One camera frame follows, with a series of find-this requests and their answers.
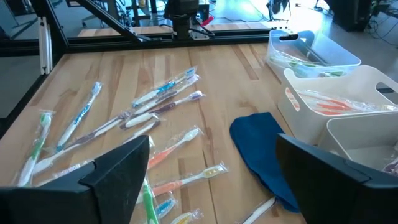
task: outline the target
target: plastic wrapper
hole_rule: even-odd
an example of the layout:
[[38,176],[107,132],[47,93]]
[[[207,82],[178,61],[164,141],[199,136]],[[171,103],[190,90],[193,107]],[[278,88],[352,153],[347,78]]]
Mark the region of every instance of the plastic wrapper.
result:
[[106,133],[113,127],[116,127],[117,125],[122,123],[126,118],[130,117],[130,115],[131,115],[131,112],[129,110],[123,111],[121,114],[119,114],[118,116],[109,120],[108,122],[104,123],[99,128],[92,131],[91,133],[78,138],[77,140],[73,141],[70,144],[67,144],[67,146],[65,146],[64,150],[61,150],[60,152],[58,152],[48,158],[42,159],[40,162],[38,162],[36,164],[36,166],[34,168],[34,175],[37,175],[37,174],[47,170],[48,168],[52,167],[53,164],[58,159],[60,159],[62,156],[69,154],[72,151],[78,149],[80,146],[98,138],[98,136]]
[[66,128],[62,136],[60,137],[60,140],[57,144],[57,148],[55,152],[60,152],[61,150],[64,149],[65,144],[69,140],[70,136],[73,134],[73,132],[76,130],[77,126],[80,124],[84,116],[87,114],[88,110],[90,110],[92,104],[94,103],[95,98],[98,96],[102,89],[102,83],[100,82],[95,82],[92,89],[90,96],[86,100],[86,103],[84,107],[80,110],[80,112],[77,114],[77,116],[73,119],[73,121],[69,124],[69,126]]
[[157,207],[157,203],[155,201],[154,193],[148,184],[147,178],[144,179],[144,183],[142,184],[142,200],[145,206],[146,218],[148,224],[159,224],[160,219],[156,214],[155,208]]
[[[269,60],[280,67],[292,69],[299,78],[340,77],[346,74],[346,71],[333,68],[329,64],[302,60],[280,51],[278,54],[270,56]],[[314,68],[326,71],[317,73]]]
[[199,209],[195,209],[192,212],[187,212],[178,216],[171,222],[171,224],[188,224],[194,222],[195,220],[199,220],[202,217],[202,212]]
[[133,112],[133,115],[139,115],[145,113],[146,111],[150,110],[151,108],[161,104],[161,102],[179,94],[180,92],[184,91],[186,88],[193,85],[196,81],[198,81],[200,77],[198,75],[193,75],[190,78],[180,82],[179,84],[175,85],[172,89],[164,91],[159,96],[153,98],[152,100],[148,101],[147,103],[143,103],[139,106],[136,106]]
[[43,145],[47,136],[49,135],[50,126],[54,111],[42,111],[39,118],[39,125],[37,127],[37,139],[34,140],[32,146],[32,153],[29,158],[27,158],[21,174],[19,176],[18,186],[19,187],[29,187],[32,184],[32,176],[34,173],[34,167],[39,160],[40,153],[42,151]]
[[127,143],[138,136],[145,134],[146,132],[158,127],[162,120],[158,116],[154,116],[150,121],[148,121],[146,124],[142,125],[132,136],[128,137],[124,142]]
[[164,94],[166,91],[172,89],[175,85],[178,85],[179,83],[184,82],[185,80],[194,76],[196,70],[197,70],[196,66],[189,68],[188,70],[180,73],[179,75],[176,75],[170,80],[167,80],[165,83],[153,88],[148,93],[134,99],[132,102],[132,107],[136,108],[138,106],[142,106],[149,100],[159,97],[160,95]]
[[235,224],[252,224],[254,223],[264,212],[268,211],[268,209],[272,208],[276,203],[276,198],[272,197],[271,199],[261,203],[258,205],[252,213],[250,213],[247,217],[239,222],[235,222]]
[[171,154],[178,148],[181,148],[184,144],[192,141],[198,135],[203,135],[203,132],[200,128],[194,126],[193,128],[174,136],[172,139],[170,139],[169,143],[163,151],[155,151],[155,153],[150,156],[147,169],[149,170],[156,166],[158,163],[166,160],[169,154]]
[[392,153],[391,158],[387,159],[392,161],[388,163],[382,171],[398,177],[398,141],[394,144],[393,147],[394,152]]
[[152,110],[146,113],[142,113],[139,115],[133,115],[132,117],[130,117],[124,124],[122,124],[120,126],[121,129],[129,129],[131,127],[134,127],[135,125],[141,124],[145,121],[150,120],[152,117],[154,116],[158,116],[160,114],[164,114],[168,111],[170,111],[171,109],[173,109],[175,106],[180,105],[182,103],[187,103],[187,102],[191,102],[194,100],[198,100],[202,97],[204,97],[206,95],[204,95],[201,91],[195,91],[191,94],[189,94],[187,97],[182,98],[181,100],[176,100],[173,101],[171,103],[168,103],[162,107],[160,107],[159,109],[156,110]]
[[[398,111],[398,107],[392,105],[374,105],[372,103],[358,102],[338,96],[330,96],[312,90],[296,90],[296,92],[312,110],[324,115]],[[299,110],[300,105],[289,89],[286,89],[286,94],[296,110]]]
[[73,166],[71,166],[71,167],[69,167],[69,168],[67,168],[67,169],[64,169],[63,171],[54,173],[54,174],[52,174],[52,177],[51,177],[51,178],[49,178],[48,180],[45,180],[45,181],[43,181],[43,182],[37,184],[36,187],[40,187],[41,185],[47,184],[47,183],[49,183],[49,182],[51,182],[51,181],[53,181],[53,180],[55,180],[55,179],[57,179],[57,178],[63,177],[64,175],[67,175],[67,174],[69,174],[70,172],[75,171],[75,170],[77,170],[77,169],[83,167],[83,166],[86,165],[87,163],[92,162],[92,161],[93,161],[93,160],[91,160],[91,159],[90,159],[90,160],[85,160],[85,161],[79,162],[79,163],[77,163],[77,164],[75,164],[75,165],[73,165]]
[[167,192],[173,192],[175,189],[179,189],[183,186],[193,184],[203,179],[216,177],[217,175],[224,174],[227,171],[228,169],[224,166],[224,164],[220,163],[218,165],[208,167],[197,174],[190,174],[186,177],[180,177],[179,180],[166,182],[165,184],[156,184],[152,190],[155,196],[158,196]]

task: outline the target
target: white toothbrush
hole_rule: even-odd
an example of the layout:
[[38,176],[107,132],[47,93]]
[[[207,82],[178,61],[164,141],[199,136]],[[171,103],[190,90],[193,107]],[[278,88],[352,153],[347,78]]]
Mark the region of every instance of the white toothbrush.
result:
[[55,150],[56,153],[60,152],[64,148],[65,143],[68,141],[72,133],[76,130],[77,126],[80,124],[80,121],[82,120],[84,115],[87,114],[88,110],[91,108],[95,98],[98,96],[101,89],[102,89],[102,84],[100,82],[95,82],[93,88],[91,89],[91,98],[88,100],[85,107],[80,111],[79,115],[73,120],[72,123],[69,124],[68,128],[61,136],[57,144],[57,149]]
[[263,203],[260,207],[258,207],[250,216],[242,222],[242,224],[252,224],[256,221],[264,212],[270,209],[275,204],[275,197],[269,199],[265,203]]
[[163,107],[161,107],[157,110],[146,112],[139,116],[133,117],[133,119],[129,120],[128,122],[126,122],[126,124],[122,125],[121,128],[123,128],[123,129],[131,128],[137,124],[141,124],[145,121],[150,120],[153,116],[155,116],[157,114],[163,114],[163,113],[171,110],[172,108],[174,108],[177,105],[180,105],[182,103],[186,103],[189,101],[197,100],[203,96],[205,96],[205,95],[201,91],[195,91],[195,92],[189,94],[189,96],[187,96],[181,100],[177,100],[177,101],[174,101],[167,105],[164,105]]
[[144,96],[142,96],[138,100],[136,100],[133,103],[132,106],[133,107],[137,107],[141,103],[144,103],[144,102],[146,102],[148,100],[151,100],[151,99],[153,99],[153,97],[155,97],[155,96],[157,96],[157,95],[159,95],[159,94],[161,94],[161,93],[173,88],[176,84],[178,84],[178,83],[180,83],[180,82],[192,77],[195,74],[195,71],[196,71],[195,68],[188,69],[187,71],[185,71],[183,73],[182,77],[178,78],[175,81],[167,82],[166,84],[162,85],[160,88],[157,88],[156,90],[150,91],[149,93],[145,94]]
[[150,101],[148,104],[144,105],[143,107],[139,108],[138,110],[136,110],[134,112],[135,115],[139,115],[144,113],[145,111],[153,108],[156,105],[159,105],[161,102],[165,101],[166,99],[169,99],[170,97],[173,97],[177,94],[179,94],[181,91],[183,91],[184,89],[188,88],[189,86],[191,86],[192,84],[194,84],[196,81],[198,81],[198,75],[194,75],[192,77],[190,77],[189,79],[187,79],[184,83],[184,85],[179,88],[178,90],[174,90],[174,91],[170,91],[168,93],[165,93],[164,95],[162,95],[159,99],[155,99]]
[[18,181],[18,187],[27,187],[30,185],[30,180],[32,178],[32,173],[39,159],[40,152],[43,148],[45,139],[49,133],[51,125],[52,113],[44,112],[40,115],[40,125],[43,127],[40,137],[34,143],[34,148],[32,155],[26,161],[24,168],[22,168],[21,175]]
[[126,139],[124,143],[127,143],[135,138],[137,138],[138,136],[140,136],[141,134],[146,133],[147,131],[151,130],[152,128],[156,128],[158,127],[158,125],[160,125],[160,120],[156,120],[154,122],[151,122],[150,124],[144,126],[143,128],[141,128],[140,130],[138,130],[136,133],[134,133],[131,137],[129,137],[128,139]]
[[33,175],[37,175],[38,173],[50,168],[53,163],[59,159],[61,156],[65,155],[66,153],[72,151],[73,149],[75,149],[78,146],[81,146],[89,141],[92,141],[93,139],[97,138],[98,136],[104,134],[105,132],[109,131],[111,128],[117,126],[120,122],[122,122],[123,120],[125,120],[126,118],[129,117],[129,113],[124,112],[121,115],[109,120],[108,122],[106,122],[105,124],[101,125],[99,128],[97,128],[96,130],[94,130],[93,132],[80,137],[79,139],[77,139],[73,144],[71,144],[70,146],[68,146],[66,149],[54,154],[51,157],[48,157],[46,159],[41,160],[40,162],[38,162],[35,166],[35,169],[33,171]]

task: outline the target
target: floor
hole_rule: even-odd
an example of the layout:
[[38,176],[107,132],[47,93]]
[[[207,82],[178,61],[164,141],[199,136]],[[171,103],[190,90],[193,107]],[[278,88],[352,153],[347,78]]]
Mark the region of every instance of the floor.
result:
[[[266,21],[269,16],[265,2],[265,0],[217,0],[215,5],[210,6],[210,13],[215,17],[213,23],[239,22],[239,20],[247,22]],[[295,7],[296,2],[302,3],[303,7]],[[159,1],[158,10],[162,10],[162,5],[163,2]],[[312,9],[314,5],[315,0],[291,0],[292,16],[288,21],[288,26],[296,32],[312,30],[323,33],[359,57],[362,64],[376,67],[398,81],[397,47],[384,40],[376,39],[367,32],[344,31],[332,22],[331,15],[328,15],[326,11],[325,13],[314,11]],[[327,8],[327,5],[322,3],[320,6]],[[55,13],[67,37],[76,37],[83,29],[81,20],[90,15],[82,7],[68,7],[65,1],[55,6]],[[275,17],[288,19],[290,11],[286,9]],[[34,19],[34,15],[17,17],[17,19],[20,19],[20,23],[22,23]],[[398,19],[388,17],[383,13],[380,13],[374,19],[379,22],[377,33],[382,37],[385,36],[386,41],[398,44],[398,27],[394,27],[398,24]],[[92,19],[86,24],[87,28],[101,27],[98,19]],[[143,21],[142,25],[153,26],[153,21]],[[37,36],[37,24],[34,24],[19,35],[17,39],[36,39]],[[20,63],[18,63],[18,66],[12,66],[15,65],[16,60],[23,62],[23,66]],[[0,118],[7,116],[33,83],[35,77],[39,75],[39,65],[38,57],[0,58],[0,67],[6,68],[7,71],[3,71],[0,75],[0,93],[8,96],[0,99],[0,105],[2,105]]]

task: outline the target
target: translucent plastic bin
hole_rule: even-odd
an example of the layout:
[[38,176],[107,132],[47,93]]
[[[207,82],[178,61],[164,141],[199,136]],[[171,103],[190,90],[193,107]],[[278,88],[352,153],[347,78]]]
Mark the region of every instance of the translucent plastic bin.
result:
[[[317,144],[326,122],[332,118],[393,112],[375,111],[324,115],[312,110],[296,90],[312,90],[358,102],[397,106],[376,90],[376,86],[379,83],[385,84],[398,93],[398,83],[378,69],[367,65],[356,67],[349,75],[334,78],[297,78],[294,72],[287,68],[282,79],[283,88],[278,101],[278,109],[297,139],[309,144]],[[287,96],[286,89],[289,89],[297,100],[299,109],[295,108]]]
[[398,156],[397,141],[398,113],[384,113],[329,120],[318,147],[382,170]]
[[359,58],[334,41],[311,31],[288,34],[272,30],[266,60],[279,79],[285,68],[292,69],[299,78],[339,77],[361,64]]

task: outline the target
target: wooden board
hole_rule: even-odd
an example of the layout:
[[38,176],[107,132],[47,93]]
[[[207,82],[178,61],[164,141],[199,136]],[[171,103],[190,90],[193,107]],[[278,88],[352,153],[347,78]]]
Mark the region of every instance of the wooden board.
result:
[[[208,30],[239,30],[239,29],[265,29],[271,27],[278,27],[278,29],[287,29],[286,22],[240,22],[230,24],[209,24],[206,26]],[[137,34],[163,34],[170,33],[172,30],[169,27],[134,27],[132,28]],[[104,29],[83,29],[78,37],[98,37],[107,35],[120,35],[112,28]]]
[[[149,134],[160,150],[172,136],[196,125],[205,133],[149,171],[151,184],[176,179],[223,162],[229,172],[174,192],[178,207],[164,223],[183,212],[200,209],[199,223],[234,223],[271,197],[248,171],[230,136],[229,126],[239,116],[271,112],[286,133],[290,133],[276,107],[280,83],[264,63],[267,44],[223,45],[176,49],[64,55],[21,115],[0,141],[0,185],[11,185],[30,154],[36,136],[40,110],[54,110],[46,147],[56,145],[60,135],[80,110],[95,81],[104,84],[86,118],[73,137],[86,134],[129,107],[149,88],[194,65],[201,76],[194,86],[206,97],[174,108],[162,124]],[[91,159],[120,145],[134,129],[114,128],[97,140],[62,158],[35,178],[39,182],[77,162]],[[137,207],[131,223],[142,223]],[[278,205],[256,223],[305,223],[301,215]]]

